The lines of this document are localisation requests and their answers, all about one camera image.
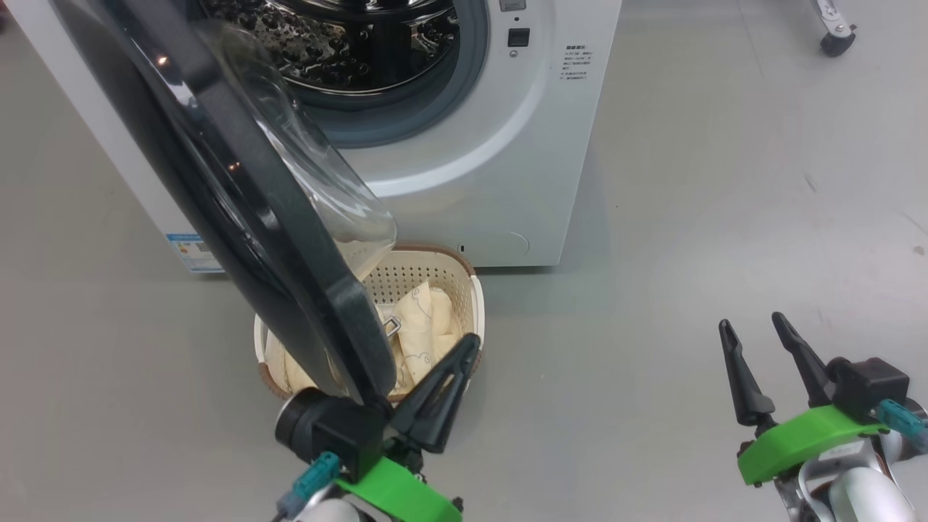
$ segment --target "floor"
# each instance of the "floor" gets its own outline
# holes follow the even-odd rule
[[[740,484],[716,324],[785,420],[769,315],[928,401],[919,0],[626,0],[558,268],[484,274],[483,366],[434,487],[469,520],[769,520]],[[251,312],[187,275],[23,35],[0,36],[0,519],[260,521],[273,439]],[[897,477],[928,513],[928,462]]]

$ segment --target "clothes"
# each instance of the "clothes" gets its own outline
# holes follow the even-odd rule
[[[377,312],[380,322],[386,323],[388,317],[379,308]],[[432,288],[428,281],[404,295],[391,315],[400,322],[399,332],[390,338],[396,364],[396,386],[390,393],[393,397],[409,393],[451,351],[463,332],[451,298],[443,290]],[[294,393],[315,386],[273,334],[268,335],[264,360],[271,378],[284,391]]]

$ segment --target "connector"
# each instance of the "connector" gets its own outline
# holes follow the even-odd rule
[[[287,520],[293,520],[300,514],[309,499],[332,480],[338,478],[342,463],[338,455],[329,451],[319,455],[313,465],[293,482],[293,488],[277,500],[277,513]]]
[[[876,412],[877,420],[899,432],[921,453],[928,453],[928,430],[915,413],[891,399],[880,402]]]

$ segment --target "laundry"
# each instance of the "laundry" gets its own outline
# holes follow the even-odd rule
[[[451,298],[442,289],[431,287],[428,281],[404,295],[389,316],[381,309],[378,315],[382,323],[387,323],[390,317],[400,323],[399,331],[390,338],[396,364],[396,385],[391,397],[409,393],[463,336]],[[315,386],[276,337],[268,338],[264,357],[271,378],[284,391],[293,393]]]

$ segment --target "white basket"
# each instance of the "white basket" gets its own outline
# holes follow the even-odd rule
[[[393,306],[404,295],[421,285],[425,280],[434,288],[440,288],[451,298],[452,314],[458,319],[464,333],[480,336],[480,354],[473,369],[476,371],[483,355],[483,289],[473,267],[457,252],[442,247],[403,245],[392,250],[377,264],[364,279],[367,294],[384,317],[390,317]],[[264,383],[281,398],[290,394],[280,388],[267,369],[264,351],[271,333],[257,315],[254,316],[254,352]],[[398,402],[405,396],[390,396]]]

